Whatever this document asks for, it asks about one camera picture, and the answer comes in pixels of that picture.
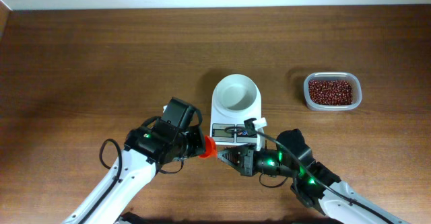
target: brown tabletop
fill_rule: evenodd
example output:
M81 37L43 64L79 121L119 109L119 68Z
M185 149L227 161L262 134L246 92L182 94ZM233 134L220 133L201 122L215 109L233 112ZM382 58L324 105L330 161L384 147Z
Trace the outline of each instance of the brown tabletop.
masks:
M429 5L13 11L0 45L0 223L61 222L106 174L103 140L123 144L172 96L201 109L208 134L212 91L232 73L259 87L266 133L299 128L358 193L429 223L430 62ZM310 111L302 84L319 71L358 77L360 106ZM107 147L106 161L115 154ZM290 180L264 188L198 158L157 175L130 210L175 221L322 217Z

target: bowl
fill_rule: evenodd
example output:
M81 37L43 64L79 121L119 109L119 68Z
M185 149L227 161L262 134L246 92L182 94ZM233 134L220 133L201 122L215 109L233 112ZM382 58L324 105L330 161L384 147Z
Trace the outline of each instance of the bowl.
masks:
M317 81L335 81L335 80L346 80L352 86L352 104L346 106L328 106L314 103L310 98L310 92L308 90L308 82L310 80ZM307 107L310 110L317 111L340 111L340 110L353 110L358 107L362 101L361 85L355 75L345 72L320 72L310 74L304 81L304 95L307 103Z

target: container of beans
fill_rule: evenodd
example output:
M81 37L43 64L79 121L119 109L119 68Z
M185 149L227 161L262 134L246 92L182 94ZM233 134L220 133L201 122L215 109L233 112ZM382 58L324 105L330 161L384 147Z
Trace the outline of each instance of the container of beans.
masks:
M362 101L359 80L344 72L310 74L304 82L304 95L310 110L353 110Z

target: white arm segment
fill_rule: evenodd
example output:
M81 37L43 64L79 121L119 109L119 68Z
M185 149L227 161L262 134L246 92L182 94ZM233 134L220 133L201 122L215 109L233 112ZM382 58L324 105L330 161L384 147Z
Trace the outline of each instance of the white arm segment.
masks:
M156 165L149 164L147 157L135 150L122 150L123 169L120 183L116 183L98 208L87 219L85 224L111 224L116 221L130 200L156 175ZM84 202L66 219L63 224L76 224L93 207L105 190L112 184L118 171L119 160L115 161L103 180L97 185Z
M338 193L348 198L353 198L359 203L370 207L374 211L380 213L382 216L392 221L394 224L408 223L407 221L401 220L400 218L376 206L375 204L371 203L369 200L365 199L359 194L356 194L352 187L350 187L349 184L344 181L341 181L340 183L333 183L330 187ZM348 201L341 199L340 197L334 195L332 192L329 192L328 190L325 190L323 194L325 196L321 200L319 200L319 203L322 207L323 212L325 212L325 214L332 219L336 219L338 221L341 221L342 223L351 224L386 223L376 215L367 211L366 209L363 209L355 204L350 206Z

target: clear plastic tray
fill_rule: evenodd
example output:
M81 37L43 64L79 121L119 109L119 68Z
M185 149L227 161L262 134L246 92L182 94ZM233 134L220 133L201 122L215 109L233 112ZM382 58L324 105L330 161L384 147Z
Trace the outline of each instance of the clear plastic tray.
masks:
M308 82L310 80L325 80L325 81L334 81L334 80L346 80L352 86L352 104L348 106L326 106L314 103L310 98L310 92L308 91ZM310 74L304 81L304 95L307 103L307 107L310 110L326 110L326 111L338 111L338 110L353 110L358 107L362 101L362 92L361 85L359 84L358 78L351 73L344 72L320 72L320 73L312 73Z

